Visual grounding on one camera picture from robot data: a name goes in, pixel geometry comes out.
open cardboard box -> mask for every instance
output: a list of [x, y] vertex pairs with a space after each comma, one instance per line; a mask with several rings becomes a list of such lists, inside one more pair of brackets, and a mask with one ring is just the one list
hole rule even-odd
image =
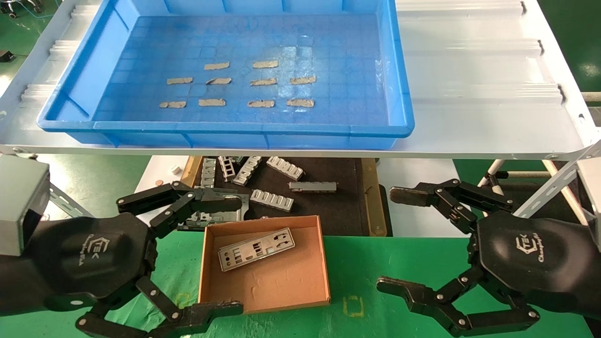
[[[296, 246], [223, 272], [218, 251], [227, 245], [290, 228]], [[198, 302], [240, 301], [244, 313], [330, 303], [319, 216], [215, 224], [204, 232]]]

metal plate with holes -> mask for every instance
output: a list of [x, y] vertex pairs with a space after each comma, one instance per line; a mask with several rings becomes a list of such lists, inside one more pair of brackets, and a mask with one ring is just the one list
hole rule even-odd
[[208, 214], [205, 212], [195, 212], [183, 224], [177, 227], [177, 230], [182, 231], [204, 231], [204, 228], [212, 224], [243, 221], [244, 214], [249, 208], [249, 195], [238, 194], [233, 189], [214, 188], [213, 192], [217, 196], [228, 197], [235, 196], [242, 200], [242, 207], [236, 211], [214, 212]]
[[219, 249], [221, 271], [229, 271], [256, 260], [294, 248], [290, 228], [268, 233], [261, 237], [228, 245]]
[[203, 158], [203, 168], [200, 176], [199, 188], [215, 187], [215, 167], [217, 160], [214, 158]]
[[272, 194], [271, 192], [259, 189], [252, 190], [251, 201], [286, 212], [290, 212], [292, 204], [294, 204], [293, 198]]
[[229, 156], [220, 156], [219, 163], [221, 164], [221, 172], [224, 174], [224, 180], [229, 182], [236, 176], [236, 171], [234, 170], [234, 164], [231, 162], [231, 158]]
[[232, 181], [235, 184], [245, 186], [248, 183], [248, 180], [251, 178], [252, 173], [257, 169], [261, 163], [261, 156], [251, 156], [249, 157], [238, 174]]
[[288, 187], [294, 192], [336, 192], [338, 182], [290, 182]]
[[267, 165], [295, 181], [298, 181], [305, 173], [303, 169], [277, 156], [271, 156], [267, 160]]

robotic hand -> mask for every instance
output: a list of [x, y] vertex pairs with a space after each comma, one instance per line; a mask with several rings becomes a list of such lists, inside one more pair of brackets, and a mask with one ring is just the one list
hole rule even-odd
[[[452, 336], [526, 330], [540, 315], [529, 304], [553, 312], [601, 318], [601, 254], [587, 226], [513, 216], [507, 197], [458, 180], [393, 187], [395, 203], [434, 206], [471, 234], [471, 267], [438, 290], [381, 277], [377, 289], [402, 297], [409, 311], [434, 318]], [[482, 220], [462, 203], [490, 215]], [[453, 302], [479, 284], [509, 310], [464, 315]]]
[[[154, 217], [150, 227], [136, 217], [167, 205], [171, 206]], [[76, 322], [89, 336], [175, 338], [206, 332], [216, 317], [242, 313], [236, 301], [179, 309], [150, 281], [157, 238], [196, 211], [238, 210], [239, 198], [218, 197], [211, 189], [192, 189], [175, 181], [119, 198], [117, 206], [120, 214], [113, 218], [39, 222], [37, 215], [23, 253], [0, 255], [0, 316], [91, 306]], [[157, 328], [147, 333], [104, 319], [140, 293], [165, 315]]]

small beige metal piece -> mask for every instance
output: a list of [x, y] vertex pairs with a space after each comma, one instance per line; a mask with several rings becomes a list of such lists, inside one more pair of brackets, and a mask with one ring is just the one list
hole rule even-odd
[[207, 81], [207, 85], [210, 84], [229, 84], [231, 82], [231, 78], [213, 78]]
[[189, 84], [192, 83], [192, 80], [194, 78], [172, 78], [172, 79], [167, 79], [167, 84]]
[[258, 100], [258, 101], [250, 101], [248, 102], [249, 107], [253, 108], [271, 108], [275, 106], [275, 101], [273, 100]]
[[278, 60], [257, 61], [252, 64], [252, 68], [275, 68], [278, 67]]
[[315, 81], [317, 81], [317, 77], [313, 75], [306, 78], [291, 78], [290, 84], [312, 84]]
[[260, 80], [252, 80], [251, 81], [251, 85], [274, 85], [277, 83], [278, 83], [278, 80], [276, 78], [260, 79]]
[[207, 63], [204, 65], [204, 70], [217, 70], [217, 69], [224, 69], [230, 66], [229, 62], [223, 62], [223, 63]]
[[306, 99], [293, 99], [286, 101], [286, 104], [293, 107], [312, 108], [315, 105], [315, 101]]
[[225, 106], [224, 99], [200, 99], [198, 100], [199, 106]]
[[185, 108], [186, 101], [170, 101], [159, 103], [159, 108]]

silver metal component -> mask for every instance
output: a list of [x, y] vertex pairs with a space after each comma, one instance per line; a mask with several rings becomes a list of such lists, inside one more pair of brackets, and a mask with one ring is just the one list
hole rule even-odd
[[246, 160], [246, 163], [242, 166], [238, 174], [232, 181], [235, 184], [245, 186], [248, 180], [251, 178], [252, 173], [257, 169], [261, 163], [261, 156], [251, 156]]
[[215, 167], [217, 160], [214, 158], [203, 158], [203, 172], [200, 176], [199, 188], [215, 187]]
[[294, 192], [336, 192], [338, 182], [290, 182], [288, 187]]
[[224, 180], [226, 182], [229, 182], [232, 178], [236, 176], [234, 164], [231, 162], [229, 156], [220, 156], [219, 164], [221, 164], [221, 171], [223, 172]]
[[251, 194], [251, 202], [256, 202], [274, 209], [290, 212], [290, 209], [292, 209], [292, 204], [294, 203], [294, 199], [272, 194], [271, 192], [254, 189]]
[[589, 146], [586, 151], [582, 152], [578, 158], [566, 163], [563, 168], [557, 171], [540, 189], [538, 189], [524, 204], [518, 208], [513, 215], [529, 218], [536, 213], [543, 205], [551, 200], [558, 192], [567, 186], [574, 178], [578, 169], [577, 162], [581, 159], [586, 159], [588, 155], [596, 157], [601, 154], [601, 141]]
[[248, 239], [219, 249], [221, 271], [229, 271], [239, 266], [255, 262], [295, 246], [290, 228], [284, 228], [266, 235]]
[[25, 248], [25, 215], [29, 210], [44, 214], [50, 198], [49, 166], [32, 159], [0, 155], [0, 191], [0, 255], [20, 256]]
[[60, 190], [52, 182], [50, 183], [50, 201], [58, 206], [67, 215], [75, 217], [94, 217], [84, 207], [69, 197], [66, 192]]
[[277, 156], [271, 156], [267, 160], [267, 165], [295, 181], [298, 181], [305, 173], [303, 169]]
[[601, 221], [601, 158], [590, 158], [578, 161], [578, 170], [580, 180], [587, 192], [588, 199], [591, 202], [593, 211], [593, 220], [587, 221], [590, 226], [590, 231], [593, 234], [593, 239], [601, 251], [601, 229], [599, 222]]

